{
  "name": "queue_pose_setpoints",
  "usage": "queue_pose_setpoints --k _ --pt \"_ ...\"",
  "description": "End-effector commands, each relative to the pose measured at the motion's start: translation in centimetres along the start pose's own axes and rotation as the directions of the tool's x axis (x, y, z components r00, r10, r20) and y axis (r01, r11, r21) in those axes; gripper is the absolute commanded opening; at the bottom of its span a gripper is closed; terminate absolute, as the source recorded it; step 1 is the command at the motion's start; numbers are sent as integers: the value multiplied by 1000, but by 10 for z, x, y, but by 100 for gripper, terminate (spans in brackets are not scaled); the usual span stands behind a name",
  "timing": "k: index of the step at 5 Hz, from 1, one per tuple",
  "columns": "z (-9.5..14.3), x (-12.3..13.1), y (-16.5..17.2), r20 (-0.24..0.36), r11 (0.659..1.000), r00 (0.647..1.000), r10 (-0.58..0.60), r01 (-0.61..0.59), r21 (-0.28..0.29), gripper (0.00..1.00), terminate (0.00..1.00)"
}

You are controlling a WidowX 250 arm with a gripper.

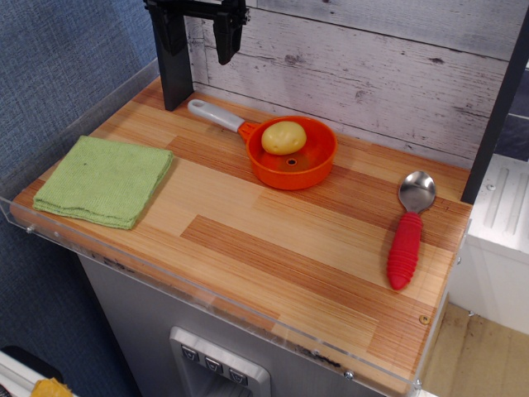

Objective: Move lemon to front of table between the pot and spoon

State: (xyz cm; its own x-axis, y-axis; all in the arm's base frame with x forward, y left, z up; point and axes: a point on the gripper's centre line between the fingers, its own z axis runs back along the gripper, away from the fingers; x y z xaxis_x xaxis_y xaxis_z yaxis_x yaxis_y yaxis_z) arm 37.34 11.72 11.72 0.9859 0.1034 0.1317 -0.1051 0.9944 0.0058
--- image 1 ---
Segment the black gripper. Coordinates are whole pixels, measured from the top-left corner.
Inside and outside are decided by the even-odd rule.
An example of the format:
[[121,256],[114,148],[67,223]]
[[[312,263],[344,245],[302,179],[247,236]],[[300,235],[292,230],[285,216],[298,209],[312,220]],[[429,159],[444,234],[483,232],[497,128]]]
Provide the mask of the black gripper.
[[171,55],[177,55],[185,47],[183,17],[213,20],[217,58],[220,65],[227,65],[241,48],[242,25],[249,21],[249,8],[245,1],[145,1],[150,11],[155,33]]

